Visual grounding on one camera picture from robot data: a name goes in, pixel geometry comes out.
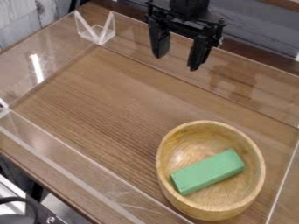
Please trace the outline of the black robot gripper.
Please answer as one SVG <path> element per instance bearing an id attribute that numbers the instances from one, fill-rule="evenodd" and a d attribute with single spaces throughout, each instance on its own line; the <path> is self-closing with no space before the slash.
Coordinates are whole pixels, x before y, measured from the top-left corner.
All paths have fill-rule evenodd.
<path id="1" fill-rule="evenodd" d="M 145 22 L 153 56 L 169 51 L 170 32 L 193 39 L 186 67 L 196 71 L 205 63 L 210 48 L 221 44 L 226 23 L 209 12 L 210 0 L 146 0 Z"/>

